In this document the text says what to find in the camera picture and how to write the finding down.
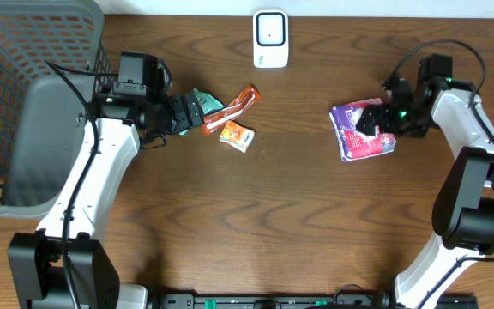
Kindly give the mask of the grey plastic basket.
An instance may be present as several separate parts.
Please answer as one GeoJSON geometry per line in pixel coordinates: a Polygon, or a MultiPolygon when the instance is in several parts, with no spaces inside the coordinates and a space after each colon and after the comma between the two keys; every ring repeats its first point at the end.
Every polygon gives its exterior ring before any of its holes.
{"type": "Polygon", "coordinates": [[[112,80],[104,21],[90,0],[0,1],[0,217],[40,218],[62,190],[112,80]]]}

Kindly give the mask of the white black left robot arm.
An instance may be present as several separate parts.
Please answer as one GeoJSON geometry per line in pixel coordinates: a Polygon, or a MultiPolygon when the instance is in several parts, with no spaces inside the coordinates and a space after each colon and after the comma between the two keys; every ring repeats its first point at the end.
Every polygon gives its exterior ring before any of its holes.
{"type": "Polygon", "coordinates": [[[93,121],[69,176],[35,233],[16,233],[8,249],[22,308],[155,308],[142,285],[122,282],[103,239],[117,189],[144,142],[202,125],[204,112],[183,96],[97,94],[93,121]]]}

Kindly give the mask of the purple pad package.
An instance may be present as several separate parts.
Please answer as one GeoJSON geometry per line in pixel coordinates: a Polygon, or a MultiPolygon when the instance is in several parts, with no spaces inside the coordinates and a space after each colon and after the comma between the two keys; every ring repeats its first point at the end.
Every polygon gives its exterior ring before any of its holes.
{"type": "Polygon", "coordinates": [[[395,150],[396,139],[393,134],[377,132],[374,136],[367,136],[356,130],[356,123],[364,108],[381,104],[378,98],[360,100],[334,106],[329,112],[338,141],[340,157],[344,162],[385,155],[395,150]]]}

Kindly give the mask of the red orange snack wrapper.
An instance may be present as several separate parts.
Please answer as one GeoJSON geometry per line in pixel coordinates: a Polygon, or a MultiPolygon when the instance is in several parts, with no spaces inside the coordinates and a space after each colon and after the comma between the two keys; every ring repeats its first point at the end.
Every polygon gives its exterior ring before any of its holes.
{"type": "Polygon", "coordinates": [[[202,133],[205,136],[211,135],[214,131],[225,125],[227,121],[234,120],[244,114],[260,99],[261,95],[258,90],[253,85],[247,86],[227,107],[204,117],[202,133]]]}

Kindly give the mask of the teal wipes packet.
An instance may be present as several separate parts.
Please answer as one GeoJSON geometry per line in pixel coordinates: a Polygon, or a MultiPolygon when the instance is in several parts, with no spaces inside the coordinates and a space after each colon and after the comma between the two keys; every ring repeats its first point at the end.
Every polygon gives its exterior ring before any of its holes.
{"type": "Polygon", "coordinates": [[[224,108],[224,105],[209,93],[202,92],[197,88],[194,88],[192,93],[195,95],[198,105],[202,109],[203,116],[218,112],[224,108]]]}

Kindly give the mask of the white barcode scanner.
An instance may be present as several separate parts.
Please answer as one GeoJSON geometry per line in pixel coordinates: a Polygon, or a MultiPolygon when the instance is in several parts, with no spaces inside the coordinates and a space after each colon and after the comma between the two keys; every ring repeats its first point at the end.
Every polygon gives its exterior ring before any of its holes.
{"type": "Polygon", "coordinates": [[[253,64],[259,69],[279,69],[288,64],[288,15],[280,9],[263,9],[253,17],[253,64]]]}

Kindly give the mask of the orange tissue packet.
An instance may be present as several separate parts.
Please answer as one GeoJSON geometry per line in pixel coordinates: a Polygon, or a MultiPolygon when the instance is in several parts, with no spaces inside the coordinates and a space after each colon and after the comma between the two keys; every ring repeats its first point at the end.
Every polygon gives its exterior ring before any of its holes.
{"type": "Polygon", "coordinates": [[[219,135],[219,141],[245,153],[255,137],[255,131],[234,121],[227,121],[219,135]]]}

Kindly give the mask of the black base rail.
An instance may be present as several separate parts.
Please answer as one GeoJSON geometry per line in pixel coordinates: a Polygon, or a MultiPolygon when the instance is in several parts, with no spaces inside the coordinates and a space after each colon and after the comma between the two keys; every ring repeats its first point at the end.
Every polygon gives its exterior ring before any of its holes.
{"type": "Polygon", "coordinates": [[[153,308],[159,309],[303,309],[303,308],[378,308],[369,296],[339,294],[325,296],[195,296],[160,295],[153,308]]]}

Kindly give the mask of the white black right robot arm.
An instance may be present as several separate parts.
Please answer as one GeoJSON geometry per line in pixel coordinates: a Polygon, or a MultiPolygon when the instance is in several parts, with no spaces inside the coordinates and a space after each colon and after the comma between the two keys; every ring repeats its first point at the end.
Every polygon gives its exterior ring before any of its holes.
{"type": "Polygon", "coordinates": [[[383,84],[391,101],[366,107],[356,124],[367,136],[409,137],[435,125],[455,157],[433,205],[433,233],[392,290],[377,297],[382,308],[434,308],[463,271],[494,262],[494,127],[479,87],[452,71],[452,57],[432,54],[419,63],[415,89],[393,73],[383,84]]]}

